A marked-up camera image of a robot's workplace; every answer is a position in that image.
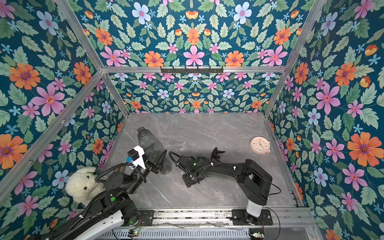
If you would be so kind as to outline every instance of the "pink flower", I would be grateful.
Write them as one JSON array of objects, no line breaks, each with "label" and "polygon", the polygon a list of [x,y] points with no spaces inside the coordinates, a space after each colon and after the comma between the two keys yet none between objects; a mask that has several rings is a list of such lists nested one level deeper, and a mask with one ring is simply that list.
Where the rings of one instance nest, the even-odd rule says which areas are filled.
[{"label": "pink flower", "polygon": [[47,86],[47,91],[48,93],[41,87],[36,88],[37,92],[42,96],[41,97],[34,97],[31,100],[31,103],[35,105],[43,105],[41,109],[41,113],[43,116],[47,116],[51,113],[51,108],[52,111],[56,114],[61,113],[61,111],[64,109],[64,105],[59,102],[59,100],[63,100],[65,95],[64,93],[56,93],[55,94],[55,87],[53,84],[48,84]]},{"label": "pink flower", "polygon": [[175,89],[177,89],[177,90],[184,89],[183,86],[184,86],[184,84],[180,83],[180,81],[175,83]]},{"label": "pink flower", "polygon": [[124,59],[119,58],[120,57],[119,50],[114,50],[112,53],[112,50],[107,46],[104,46],[104,50],[106,51],[106,53],[101,52],[100,55],[104,58],[108,58],[107,60],[108,66],[112,66],[113,64],[115,64],[116,67],[120,67],[121,66],[120,63],[126,63]]},{"label": "pink flower", "polygon": [[230,73],[221,73],[216,76],[216,79],[220,79],[220,82],[222,83],[224,80],[228,80]]},{"label": "pink flower", "polygon": [[340,101],[338,98],[333,98],[339,93],[340,87],[333,87],[331,91],[329,91],[330,86],[328,83],[324,84],[324,93],[316,93],[317,99],[321,100],[316,108],[322,109],[324,107],[324,112],[328,115],[331,112],[331,105],[337,107],[340,105]]},{"label": "pink flower", "polygon": [[192,45],[190,50],[191,50],[190,53],[189,52],[183,53],[184,57],[189,58],[185,64],[187,66],[192,64],[193,66],[196,66],[196,64],[203,65],[203,61],[200,58],[204,57],[205,53],[197,52],[197,47],[195,45]]},{"label": "pink flower", "polygon": [[235,73],[235,78],[238,78],[239,81],[243,80],[243,78],[247,78],[247,73]]},{"label": "pink flower", "polygon": [[283,50],[283,45],[280,45],[276,48],[276,51],[273,51],[272,49],[268,49],[268,58],[265,58],[263,60],[263,63],[269,63],[268,66],[274,66],[283,64],[283,60],[280,58],[285,57],[288,52],[281,52]]},{"label": "pink flower", "polygon": [[264,59],[264,57],[266,57],[266,56],[268,55],[267,53],[268,53],[267,50],[264,50],[264,49],[262,48],[262,50],[261,50],[260,52],[257,53],[257,54],[258,54],[257,58]]},{"label": "pink flower", "polygon": [[92,109],[92,107],[87,107],[87,108],[85,108],[85,111],[86,111],[86,115],[87,115],[89,118],[95,116],[95,113],[94,113],[95,110]]},{"label": "pink flower", "polygon": [[342,170],[343,173],[348,176],[344,179],[344,182],[346,184],[351,184],[352,182],[352,186],[356,191],[358,191],[360,188],[359,184],[363,187],[368,186],[367,182],[364,179],[360,178],[364,176],[364,170],[359,169],[355,172],[355,166],[352,163],[348,165],[348,168],[349,171],[346,168]]},{"label": "pink flower", "polygon": [[301,93],[301,87],[299,88],[295,87],[295,91],[292,93],[292,95],[294,96],[293,101],[300,102],[300,97],[303,96],[303,93]]},{"label": "pink flower", "polygon": [[144,79],[148,79],[150,82],[152,82],[152,79],[156,79],[155,73],[143,73]]},{"label": "pink flower", "polygon": [[348,107],[350,108],[347,113],[348,114],[352,114],[352,116],[355,118],[356,117],[356,114],[362,114],[362,110],[361,108],[364,106],[364,104],[360,103],[358,104],[358,101],[355,100],[353,102],[353,105],[352,104],[348,104]]},{"label": "pink flower", "polygon": [[24,105],[22,106],[22,109],[25,111],[23,112],[24,116],[29,115],[31,119],[35,118],[35,115],[40,115],[40,113],[37,111],[39,109],[39,106],[33,106],[31,102],[28,103],[28,106]]},{"label": "pink flower", "polygon": [[143,81],[140,81],[140,82],[139,82],[139,86],[140,86],[140,88],[142,88],[142,89],[144,89],[144,90],[147,89],[147,87],[148,87],[148,86],[147,86],[147,83],[146,83],[146,82],[143,82]]},{"label": "pink flower", "polygon": [[297,166],[296,166],[296,164],[292,163],[292,165],[291,165],[291,169],[292,169],[292,172],[296,172],[296,171],[297,171]]},{"label": "pink flower", "polygon": [[168,46],[168,50],[169,50],[169,53],[175,53],[176,54],[176,52],[179,50],[178,48],[176,48],[176,44],[169,44],[169,46]]},{"label": "pink flower", "polygon": [[37,175],[37,172],[33,171],[28,173],[25,177],[23,177],[19,182],[19,184],[15,187],[15,194],[19,195],[22,192],[24,186],[29,188],[33,187],[33,181],[30,179],[36,177],[36,175]]},{"label": "pink flower", "polygon": [[175,79],[175,76],[172,75],[172,73],[160,73],[161,80],[167,80],[167,82],[170,83],[171,79]]},{"label": "pink flower", "polygon": [[66,87],[66,85],[63,83],[63,79],[62,78],[60,78],[60,79],[55,78],[55,81],[52,82],[52,84],[56,86],[55,90],[59,90],[60,89],[60,91],[63,91],[64,88]]},{"label": "pink flower", "polygon": [[25,199],[25,202],[17,204],[20,210],[18,216],[20,217],[24,213],[27,216],[31,215],[32,209],[39,207],[39,204],[35,203],[38,199],[39,197],[34,197],[32,199],[31,195],[28,195]]},{"label": "pink flower", "polygon": [[319,91],[320,89],[323,90],[325,83],[326,82],[324,81],[324,78],[320,78],[320,79],[317,79],[317,83],[314,86],[317,87],[317,91]]},{"label": "pink flower", "polygon": [[220,50],[220,47],[217,46],[217,43],[215,43],[215,45],[211,44],[211,48],[209,50],[212,51],[212,54],[218,53],[218,51]]},{"label": "pink flower", "polygon": [[247,89],[247,88],[251,88],[251,87],[252,87],[251,80],[249,80],[248,82],[245,82],[245,84],[243,85],[243,87],[245,87],[245,89]]},{"label": "pink flower", "polygon": [[311,143],[312,152],[316,152],[316,154],[319,154],[319,150],[321,150],[320,141],[316,142],[316,140],[313,139],[313,143]]},{"label": "pink flower", "polygon": [[293,77],[288,77],[287,80],[285,80],[285,90],[288,90],[288,92],[291,90],[291,87],[293,87]]},{"label": "pink flower", "polygon": [[356,203],[358,203],[358,201],[352,198],[349,192],[347,193],[347,195],[342,193],[341,196],[344,198],[343,200],[341,200],[341,203],[344,205],[347,205],[348,211],[351,211],[352,209],[355,211],[358,210],[358,207],[356,206]]},{"label": "pink flower", "polygon": [[11,5],[6,5],[6,0],[0,0],[0,17],[5,18],[5,15],[8,17],[15,19],[15,16],[11,13],[14,12],[15,9]]},{"label": "pink flower", "polygon": [[60,146],[59,147],[59,151],[61,151],[61,154],[64,155],[66,152],[70,152],[70,147],[72,146],[72,144],[69,144],[68,141],[66,142],[61,142],[60,143]]},{"label": "pink flower", "polygon": [[96,86],[96,90],[97,92],[99,92],[100,90],[103,90],[103,84],[104,84],[104,81],[103,80],[100,80],[98,83],[97,83],[97,86]]},{"label": "pink flower", "polygon": [[358,6],[355,8],[355,20],[358,19],[360,16],[361,18],[365,18],[367,15],[367,11],[373,9],[375,6],[375,3],[372,2],[372,0],[361,0],[361,6]]},{"label": "pink flower", "polygon": [[120,57],[124,57],[125,60],[127,59],[131,59],[131,53],[130,52],[127,52],[126,49],[124,50],[120,50]]},{"label": "pink flower", "polygon": [[208,83],[207,86],[210,90],[214,90],[215,88],[217,88],[216,83],[213,83],[212,81]]},{"label": "pink flower", "polygon": [[85,98],[85,102],[87,103],[88,101],[92,102],[92,96],[95,95],[93,92],[90,92],[88,96]]},{"label": "pink flower", "polygon": [[337,162],[338,157],[341,158],[341,159],[345,159],[344,154],[341,152],[341,150],[344,149],[344,144],[337,145],[336,139],[332,139],[332,144],[327,142],[327,143],[325,143],[325,146],[327,146],[327,148],[330,149],[326,153],[327,156],[331,156],[332,155],[332,159],[333,159],[334,162]]},{"label": "pink flower", "polygon": [[299,110],[300,110],[300,108],[298,108],[297,106],[295,106],[295,108],[292,109],[292,115],[293,115],[295,118],[297,118],[297,116],[300,115]]},{"label": "pink flower", "polygon": [[45,157],[52,157],[52,152],[49,151],[53,148],[53,144],[48,144],[47,148],[45,149],[45,151],[43,152],[43,154],[41,154],[39,156],[39,162],[43,162],[45,160]]}]

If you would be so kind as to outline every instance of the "black metal plate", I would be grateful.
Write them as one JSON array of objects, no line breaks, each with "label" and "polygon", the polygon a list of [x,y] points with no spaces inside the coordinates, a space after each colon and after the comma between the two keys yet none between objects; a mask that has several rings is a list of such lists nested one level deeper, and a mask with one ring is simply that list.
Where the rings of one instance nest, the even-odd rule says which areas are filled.
[{"label": "black metal plate", "polygon": [[[232,210],[232,220],[233,225],[247,225],[245,221],[247,221],[246,215],[247,210],[246,209],[233,209]],[[260,217],[257,218],[256,225],[265,225],[265,226],[271,226],[273,225],[271,212],[268,209],[263,209]]]}]

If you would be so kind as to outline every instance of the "clock face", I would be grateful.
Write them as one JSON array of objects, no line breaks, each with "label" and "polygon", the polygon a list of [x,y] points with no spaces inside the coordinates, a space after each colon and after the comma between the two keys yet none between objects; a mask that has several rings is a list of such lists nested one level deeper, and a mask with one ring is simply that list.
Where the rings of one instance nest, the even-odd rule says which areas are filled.
[{"label": "clock face", "polygon": [[269,150],[270,143],[263,137],[255,137],[252,139],[252,146],[260,152],[265,152]]}]

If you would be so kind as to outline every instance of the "metal beam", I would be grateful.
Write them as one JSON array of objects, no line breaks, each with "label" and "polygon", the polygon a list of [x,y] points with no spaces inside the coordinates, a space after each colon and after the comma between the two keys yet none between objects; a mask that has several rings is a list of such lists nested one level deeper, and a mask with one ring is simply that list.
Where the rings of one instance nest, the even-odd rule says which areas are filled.
[{"label": "metal beam", "polygon": [[[161,73],[163,70],[172,70],[178,69],[183,70],[185,67],[103,67],[102,71],[104,73]],[[198,73],[197,67],[186,67],[188,70],[196,70]],[[200,70],[207,70],[209,67],[199,67]],[[220,67],[211,67],[211,69],[221,69]],[[256,66],[256,67],[223,67],[223,72],[225,73],[284,73],[286,70],[285,66]]]},{"label": "metal beam", "polygon": [[97,86],[102,77],[101,72],[96,72],[87,84],[79,91],[72,101],[56,117],[53,123],[40,135],[35,143],[28,149],[23,157],[0,181],[0,202],[3,202],[8,194],[16,187],[20,180],[28,173],[31,166],[36,162],[39,156],[45,151],[47,145],[55,138],[68,121],[72,114],[84,102],[88,94]]},{"label": "metal beam", "polygon": [[308,13],[307,19],[304,22],[303,29],[300,33],[299,38],[296,41],[295,46],[293,47],[293,50],[288,58],[287,64],[286,64],[286,71],[281,76],[279,82],[277,83],[275,90],[272,93],[272,96],[269,100],[268,107],[266,111],[264,112],[265,117],[269,117],[269,113],[271,112],[273,106],[275,105],[280,92],[282,91],[284,87],[285,81],[288,79],[289,74],[292,71],[292,68],[294,64],[297,61],[297,58],[299,57],[299,54],[301,52],[301,49],[304,47],[305,42],[307,41],[307,38],[312,31],[312,28],[319,17],[319,14],[324,6],[324,4],[327,2],[327,0],[315,0],[310,12]]},{"label": "metal beam", "polygon": [[101,62],[99,55],[93,48],[87,35],[85,35],[84,28],[79,22],[73,9],[71,8],[71,5],[67,0],[55,0],[55,2],[58,5],[65,19],[67,20],[68,24],[70,25],[72,31],[76,35],[77,39],[79,40],[80,44],[83,46],[85,52],[87,53],[93,65],[95,66],[96,70],[100,71],[103,67],[103,63]]},{"label": "metal beam", "polygon": [[117,88],[113,84],[111,77],[108,74],[104,74],[103,81],[104,81],[105,85],[107,85],[109,92],[111,93],[112,97],[115,99],[115,101],[116,101],[117,105],[119,106],[122,114],[124,115],[124,117],[127,118],[129,115],[129,112],[128,112],[128,110],[127,110],[127,108],[126,108],[126,106],[125,106],[125,104],[121,98],[120,93],[118,92]]}]

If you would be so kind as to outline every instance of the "orange flower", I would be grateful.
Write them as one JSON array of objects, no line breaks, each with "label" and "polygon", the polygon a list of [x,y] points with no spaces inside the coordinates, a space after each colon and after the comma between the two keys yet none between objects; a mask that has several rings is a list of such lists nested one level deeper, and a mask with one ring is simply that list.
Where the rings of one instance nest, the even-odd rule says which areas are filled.
[{"label": "orange flower", "polygon": [[103,149],[104,147],[104,143],[103,143],[103,140],[101,138],[99,139],[96,139],[95,143],[93,144],[93,152],[95,154],[99,154],[101,153],[101,150]]},{"label": "orange flower", "polygon": [[12,139],[11,134],[0,135],[0,164],[2,169],[13,167],[13,162],[18,162],[23,156],[22,153],[27,151],[27,145],[22,144],[24,139],[15,136]]},{"label": "orange flower", "polygon": [[181,36],[181,29],[176,29],[175,35],[176,36]]},{"label": "orange flower", "polygon": [[365,55],[370,56],[370,55],[374,54],[377,50],[379,50],[379,48],[376,45],[369,45],[365,49]]},{"label": "orange flower", "polygon": [[337,77],[335,77],[335,80],[337,82],[337,85],[344,86],[349,85],[349,81],[352,81],[355,77],[356,74],[355,72],[357,71],[357,68],[353,66],[353,63],[348,63],[341,65],[340,69],[336,71]]},{"label": "orange flower", "polygon": [[381,146],[381,141],[377,137],[371,138],[368,132],[362,132],[360,136],[356,133],[351,137],[352,142],[348,142],[349,153],[353,160],[358,159],[358,164],[366,167],[367,162],[372,166],[379,164],[379,160],[384,158],[384,149],[378,148]]},{"label": "orange flower", "polygon": [[371,79],[370,79],[370,77],[365,76],[365,77],[363,77],[363,78],[360,80],[360,86],[362,86],[363,88],[368,88],[370,85],[371,85]]},{"label": "orange flower", "polygon": [[295,143],[293,142],[292,139],[288,138],[287,142],[285,144],[287,146],[287,149],[292,152],[292,150],[295,148]]},{"label": "orange flower", "polygon": [[239,53],[239,51],[234,51],[233,53],[228,53],[228,57],[225,58],[227,67],[240,67],[241,63],[244,62],[244,55]]},{"label": "orange flower", "polygon": [[193,106],[194,108],[198,109],[199,107],[201,107],[201,103],[200,103],[199,101],[194,101],[194,102],[192,103],[192,106]]},{"label": "orange flower", "polygon": [[337,235],[333,230],[327,229],[325,232],[325,237],[327,240],[340,240],[339,235]]},{"label": "orange flower", "polygon": [[199,12],[197,11],[186,11],[185,15],[187,16],[188,19],[197,19],[197,16],[199,15]]},{"label": "orange flower", "polygon": [[301,63],[300,66],[297,67],[295,78],[296,83],[303,84],[305,80],[307,79],[307,74],[309,73],[308,64],[307,63]]},{"label": "orange flower", "polygon": [[295,17],[297,17],[297,15],[299,15],[299,10],[295,10],[295,11],[293,11],[292,13],[291,13],[291,18],[295,18]]},{"label": "orange flower", "polygon": [[205,36],[210,36],[211,34],[212,34],[212,33],[211,33],[211,30],[209,30],[209,29],[207,29],[207,28],[204,30],[204,35],[205,35]]},{"label": "orange flower", "polygon": [[192,45],[196,45],[196,43],[200,41],[199,37],[200,37],[200,34],[197,32],[195,28],[191,28],[189,30],[189,33],[187,33],[187,38],[188,38],[187,40]]},{"label": "orange flower", "polygon": [[89,18],[89,19],[93,19],[93,13],[91,13],[90,11],[85,11],[84,14]]},{"label": "orange flower", "polygon": [[273,38],[275,44],[283,45],[286,41],[288,41],[288,37],[291,36],[290,28],[282,28],[277,31],[276,36]]},{"label": "orange flower", "polygon": [[119,125],[118,125],[118,132],[120,132],[121,127],[122,127],[122,122],[120,122]]},{"label": "orange flower", "polygon": [[149,51],[144,55],[144,62],[148,64],[148,67],[162,67],[164,66],[164,59],[161,58],[160,53],[155,53],[154,51]]},{"label": "orange flower", "polygon": [[113,39],[111,34],[105,31],[103,28],[97,28],[95,36],[98,38],[99,42],[103,43],[104,45],[112,45]]},{"label": "orange flower", "polygon": [[262,104],[263,103],[261,101],[254,101],[251,106],[252,108],[259,108],[262,106]]},{"label": "orange flower", "polygon": [[131,106],[134,108],[134,109],[141,109],[141,103],[137,102],[137,101],[132,101],[131,102]]},{"label": "orange flower", "polygon": [[76,74],[77,81],[85,85],[91,78],[89,67],[86,66],[83,62],[75,63],[74,66],[76,68],[73,69],[73,73]]},{"label": "orange flower", "polygon": [[16,82],[15,85],[19,88],[31,90],[32,87],[36,87],[37,83],[40,82],[39,72],[29,64],[24,66],[23,63],[18,63],[17,68],[11,67],[9,72],[11,73],[9,79],[12,82]]},{"label": "orange flower", "polygon": [[301,187],[299,187],[299,184],[297,182],[295,183],[295,186],[296,186],[297,191],[299,192],[300,198],[303,200],[303,198],[304,198],[303,190],[301,189]]}]

